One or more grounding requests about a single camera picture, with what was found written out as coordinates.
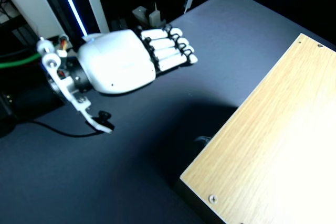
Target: led light strip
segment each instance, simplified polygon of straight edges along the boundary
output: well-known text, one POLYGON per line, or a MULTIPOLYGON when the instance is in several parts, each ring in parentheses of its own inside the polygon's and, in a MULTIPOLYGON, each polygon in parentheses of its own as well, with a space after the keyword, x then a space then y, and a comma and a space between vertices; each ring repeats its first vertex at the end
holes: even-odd
POLYGON ((77 20, 77 22, 78 22, 79 27, 80 27, 80 29, 82 30, 83 35, 84 35, 84 36, 88 36, 88 33, 86 32, 86 30, 85 30, 85 28, 84 28, 84 25, 83 25, 83 23, 82 23, 82 20, 81 20, 80 17, 79 17, 79 14, 78 14, 78 12, 77 12, 77 10, 76 10, 76 8, 75 8, 75 5, 74 5, 73 1, 72 1, 72 0, 68 0, 68 2, 69 2, 69 5, 70 5, 70 7, 71 7, 71 9, 72 9, 72 12, 74 13, 74 15, 75 15, 75 17, 76 17, 76 20, 77 20))

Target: robotic hand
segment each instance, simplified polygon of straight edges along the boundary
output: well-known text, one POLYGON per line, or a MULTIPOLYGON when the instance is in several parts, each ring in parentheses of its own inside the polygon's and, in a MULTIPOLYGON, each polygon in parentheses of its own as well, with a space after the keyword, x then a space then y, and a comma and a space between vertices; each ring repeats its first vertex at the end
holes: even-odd
POLYGON ((180 29, 170 25, 163 29, 139 29, 136 33, 122 30, 91 34, 83 37, 86 43, 75 59, 41 38, 37 51, 42 55, 53 90, 70 102, 95 130, 111 133, 114 129, 108 122, 111 115, 100 112, 93 118, 87 112, 91 102, 75 94, 91 88, 105 94, 126 93, 152 82, 162 72, 196 63, 194 49, 182 35, 180 29))

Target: wooden board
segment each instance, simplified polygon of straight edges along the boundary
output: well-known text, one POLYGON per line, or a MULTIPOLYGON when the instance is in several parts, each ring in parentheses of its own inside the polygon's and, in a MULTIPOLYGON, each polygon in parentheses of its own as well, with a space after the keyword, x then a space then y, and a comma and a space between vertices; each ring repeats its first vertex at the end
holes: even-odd
POLYGON ((336 52, 301 34, 180 179, 227 224, 336 223, 336 52))

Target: screw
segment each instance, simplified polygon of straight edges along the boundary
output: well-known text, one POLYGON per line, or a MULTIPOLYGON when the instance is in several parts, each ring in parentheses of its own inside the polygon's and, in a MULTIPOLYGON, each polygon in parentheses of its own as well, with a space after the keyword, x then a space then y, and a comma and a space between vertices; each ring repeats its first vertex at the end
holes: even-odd
POLYGON ((80 97, 80 98, 78 98, 78 100, 77 100, 79 103, 83 103, 84 101, 85 101, 85 98, 84 97, 80 97))
POLYGON ((216 204, 217 201, 218 201, 218 198, 217 198, 216 195, 211 194, 211 195, 209 196, 209 201, 210 201, 211 204, 216 204))
POLYGON ((56 62, 54 60, 50 60, 47 62, 47 65, 50 66, 51 68, 54 68, 56 66, 56 62))

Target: dark gray tabletop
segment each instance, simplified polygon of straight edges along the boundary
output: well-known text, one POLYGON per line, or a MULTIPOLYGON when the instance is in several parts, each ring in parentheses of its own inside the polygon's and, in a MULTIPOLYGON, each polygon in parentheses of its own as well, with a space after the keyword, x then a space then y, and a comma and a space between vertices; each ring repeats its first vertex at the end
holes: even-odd
MULTIPOLYGON (((252 0, 209 0, 173 25, 196 65, 124 96, 88 93, 92 114, 112 113, 112 134, 73 139, 25 124, 0 139, 0 223, 202 223, 167 182, 184 156, 172 150, 188 132, 215 132, 300 33, 335 49, 252 0)), ((91 132, 69 105, 38 120, 91 132)))

